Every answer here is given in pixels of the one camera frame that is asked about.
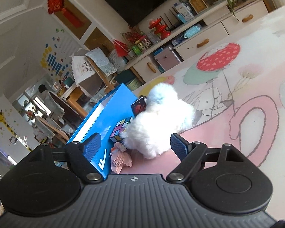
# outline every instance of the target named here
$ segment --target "cartoon rabbit illustration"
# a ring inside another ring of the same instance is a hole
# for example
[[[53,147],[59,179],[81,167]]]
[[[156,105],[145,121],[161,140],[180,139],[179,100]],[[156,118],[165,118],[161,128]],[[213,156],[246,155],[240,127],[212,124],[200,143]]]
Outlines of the cartoon rabbit illustration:
[[[208,88],[197,95],[195,92],[191,93],[183,100],[191,104],[196,110],[192,122],[193,127],[208,121],[227,109],[227,106],[222,102],[222,94],[216,87]]]

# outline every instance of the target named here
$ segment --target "pink crumpled object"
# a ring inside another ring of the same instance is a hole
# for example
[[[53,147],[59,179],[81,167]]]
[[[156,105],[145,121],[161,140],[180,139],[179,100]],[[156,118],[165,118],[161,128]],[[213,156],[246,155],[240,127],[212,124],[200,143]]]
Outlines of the pink crumpled object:
[[[116,142],[111,151],[111,170],[113,172],[119,174],[124,166],[132,166],[131,156],[124,151],[123,144]]]

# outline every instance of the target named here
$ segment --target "gray ribbed plate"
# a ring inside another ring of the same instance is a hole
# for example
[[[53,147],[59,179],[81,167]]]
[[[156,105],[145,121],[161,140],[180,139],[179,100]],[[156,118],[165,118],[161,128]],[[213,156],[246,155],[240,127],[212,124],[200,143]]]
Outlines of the gray ribbed plate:
[[[161,175],[109,175],[87,185],[78,200],[58,214],[30,218],[6,213],[0,228],[268,228],[275,221],[264,212],[225,216],[199,206],[179,184]]]

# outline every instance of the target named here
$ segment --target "white fluffy toy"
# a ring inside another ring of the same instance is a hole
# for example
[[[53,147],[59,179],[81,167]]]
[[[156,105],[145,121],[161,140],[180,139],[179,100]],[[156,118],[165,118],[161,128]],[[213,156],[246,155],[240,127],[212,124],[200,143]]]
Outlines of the white fluffy toy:
[[[147,97],[147,107],[121,133],[124,145],[136,149],[146,159],[170,149],[170,137],[192,127],[194,109],[178,99],[174,88],[160,83]]]

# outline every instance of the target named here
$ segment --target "picture frame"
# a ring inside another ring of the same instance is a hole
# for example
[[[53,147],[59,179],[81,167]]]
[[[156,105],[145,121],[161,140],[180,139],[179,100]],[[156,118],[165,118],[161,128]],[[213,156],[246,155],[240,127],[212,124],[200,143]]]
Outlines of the picture frame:
[[[197,14],[201,13],[202,11],[208,8],[204,0],[189,0],[189,3],[191,4],[191,6],[193,7],[193,9]]]

